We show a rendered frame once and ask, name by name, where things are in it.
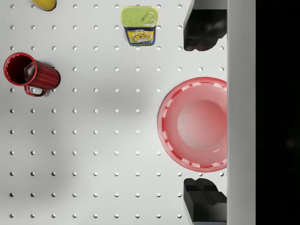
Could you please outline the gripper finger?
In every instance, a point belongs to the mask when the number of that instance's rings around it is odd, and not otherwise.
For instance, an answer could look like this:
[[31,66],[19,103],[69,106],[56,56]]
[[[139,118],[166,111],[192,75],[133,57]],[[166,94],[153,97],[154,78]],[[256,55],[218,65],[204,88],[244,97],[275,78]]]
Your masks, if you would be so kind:
[[226,9],[193,9],[184,28],[184,50],[207,51],[225,34]]
[[193,225],[227,225],[227,198],[210,180],[184,180],[183,199]]

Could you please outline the flat-sided can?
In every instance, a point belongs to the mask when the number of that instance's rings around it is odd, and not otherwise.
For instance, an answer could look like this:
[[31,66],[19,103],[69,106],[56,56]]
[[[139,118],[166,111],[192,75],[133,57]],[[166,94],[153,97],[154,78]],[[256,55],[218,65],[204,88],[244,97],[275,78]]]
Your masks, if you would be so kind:
[[125,6],[121,23],[131,46],[154,45],[158,10],[154,6]]

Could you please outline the red plate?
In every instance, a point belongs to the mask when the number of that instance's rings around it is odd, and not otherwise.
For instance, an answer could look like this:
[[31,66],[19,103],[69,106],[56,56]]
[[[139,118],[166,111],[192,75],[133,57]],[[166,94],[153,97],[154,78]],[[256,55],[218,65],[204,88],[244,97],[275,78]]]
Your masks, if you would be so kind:
[[197,77],[174,87],[157,115],[159,139],[169,157],[196,172],[227,167],[227,83]]

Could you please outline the yellow mug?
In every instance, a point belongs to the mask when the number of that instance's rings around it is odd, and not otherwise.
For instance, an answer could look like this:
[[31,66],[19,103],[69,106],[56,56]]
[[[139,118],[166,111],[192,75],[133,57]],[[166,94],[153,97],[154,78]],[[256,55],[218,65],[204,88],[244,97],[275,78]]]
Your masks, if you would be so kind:
[[31,2],[44,11],[52,11],[57,5],[57,0],[31,0]]

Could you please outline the red mug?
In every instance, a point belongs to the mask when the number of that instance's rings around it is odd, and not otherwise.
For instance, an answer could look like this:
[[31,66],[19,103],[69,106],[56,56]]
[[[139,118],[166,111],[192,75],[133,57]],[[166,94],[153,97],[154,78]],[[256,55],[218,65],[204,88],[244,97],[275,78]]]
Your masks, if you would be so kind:
[[60,74],[56,69],[24,52],[10,55],[4,63],[3,71],[10,83],[23,86],[25,92],[33,97],[44,96],[60,83]]

